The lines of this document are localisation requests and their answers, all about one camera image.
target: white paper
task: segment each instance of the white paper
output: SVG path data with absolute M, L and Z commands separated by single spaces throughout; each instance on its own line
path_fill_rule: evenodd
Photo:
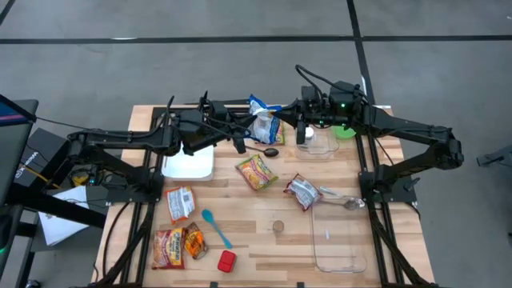
M 86 203 L 86 187 L 78 186 L 68 191 L 64 191 L 54 195 L 55 198 L 66 200 L 68 202 L 76 203 L 78 206 L 89 209 L 89 204 Z M 79 232 L 88 227 L 88 225 L 72 222 L 62 218 L 55 217 L 50 214 L 38 212 L 39 220 L 41 221 L 42 230 L 45 234 L 46 244 L 53 246 L 69 236 Z

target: white container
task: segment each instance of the white container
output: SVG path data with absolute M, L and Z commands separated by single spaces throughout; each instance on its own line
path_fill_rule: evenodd
M 214 147 L 208 146 L 185 155 L 180 150 L 173 157 L 164 157 L 162 174 L 175 181 L 209 181 L 214 177 Z

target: yellow snack bag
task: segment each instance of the yellow snack bag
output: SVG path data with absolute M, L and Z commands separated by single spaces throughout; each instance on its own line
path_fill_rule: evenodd
M 244 177 L 247 184 L 254 190 L 267 188 L 272 182 L 278 179 L 270 169 L 263 163 L 259 154 L 248 158 L 235 167 Z

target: black spoon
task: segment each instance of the black spoon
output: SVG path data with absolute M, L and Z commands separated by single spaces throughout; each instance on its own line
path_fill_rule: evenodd
M 278 154 L 279 154 L 279 150 L 277 150 L 275 148 L 266 148 L 265 150 L 261 150 L 261 149 L 249 147 L 249 146 L 246 146 L 246 148 L 251 149 L 251 150 L 256 150 L 259 152 L 263 152 L 263 155 L 265 155 L 267 157 L 275 157 L 275 156 L 278 156 Z

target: clear plastic container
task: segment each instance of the clear plastic container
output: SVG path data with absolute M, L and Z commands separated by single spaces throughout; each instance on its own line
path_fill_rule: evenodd
M 329 195 L 312 206 L 314 260 L 327 273 L 361 273 L 366 270 L 363 235 L 359 227 L 366 208 L 348 210 L 346 198 Z
M 306 139 L 304 144 L 297 145 L 296 157 L 299 159 L 324 160 L 331 158 L 333 152 L 339 148 L 338 141 L 329 128 L 320 129 L 310 126 L 313 129 L 313 137 Z

